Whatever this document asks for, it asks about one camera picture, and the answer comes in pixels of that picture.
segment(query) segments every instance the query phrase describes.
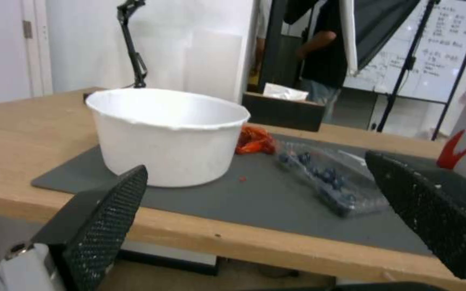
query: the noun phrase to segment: white bowl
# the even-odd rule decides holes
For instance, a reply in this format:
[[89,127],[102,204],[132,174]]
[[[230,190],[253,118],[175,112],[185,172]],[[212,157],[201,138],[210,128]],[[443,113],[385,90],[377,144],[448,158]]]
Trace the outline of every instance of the white bowl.
[[160,89],[91,94],[106,166],[116,175],[144,164],[148,184],[195,186],[229,168],[242,124],[250,114],[218,98]]

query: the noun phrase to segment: whiteboard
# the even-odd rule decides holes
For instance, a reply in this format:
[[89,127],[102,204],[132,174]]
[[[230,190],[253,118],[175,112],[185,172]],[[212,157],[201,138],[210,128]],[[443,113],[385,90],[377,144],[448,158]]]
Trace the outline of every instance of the whiteboard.
[[[422,19],[421,0],[381,51],[344,87],[377,93],[393,91]],[[466,0],[441,0],[434,6],[415,53],[413,70],[405,73],[399,96],[447,103],[466,55]]]

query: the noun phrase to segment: clear plastic bag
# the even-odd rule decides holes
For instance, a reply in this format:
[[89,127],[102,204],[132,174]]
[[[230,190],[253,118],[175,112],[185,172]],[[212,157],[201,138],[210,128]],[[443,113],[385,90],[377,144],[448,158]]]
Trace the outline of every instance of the clear plastic bag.
[[361,157],[303,143],[277,143],[279,164],[306,180],[340,217],[379,212],[389,207]]

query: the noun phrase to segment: jeans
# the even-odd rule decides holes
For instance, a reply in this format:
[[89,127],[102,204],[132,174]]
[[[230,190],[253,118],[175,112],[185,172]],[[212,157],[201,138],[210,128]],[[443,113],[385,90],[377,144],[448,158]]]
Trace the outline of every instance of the jeans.
[[309,79],[301,80],[300,89],[309,92],[307,101],[325,105],[322,123],[332,123],[333,108],[341,89],[333,88]]

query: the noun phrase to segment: person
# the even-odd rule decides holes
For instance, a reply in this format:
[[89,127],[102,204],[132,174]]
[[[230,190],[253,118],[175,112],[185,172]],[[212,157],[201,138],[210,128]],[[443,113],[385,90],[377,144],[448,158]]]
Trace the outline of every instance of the person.
[[[299,5],[301,1],[289,2]],[[347,70],[339,0],[328,0],[321,7],[314,36],[296,51],[296,55],[305,61],[300,89],[309,92],[307,100],[325,105],[322,121],[332,123],[333,109]]]

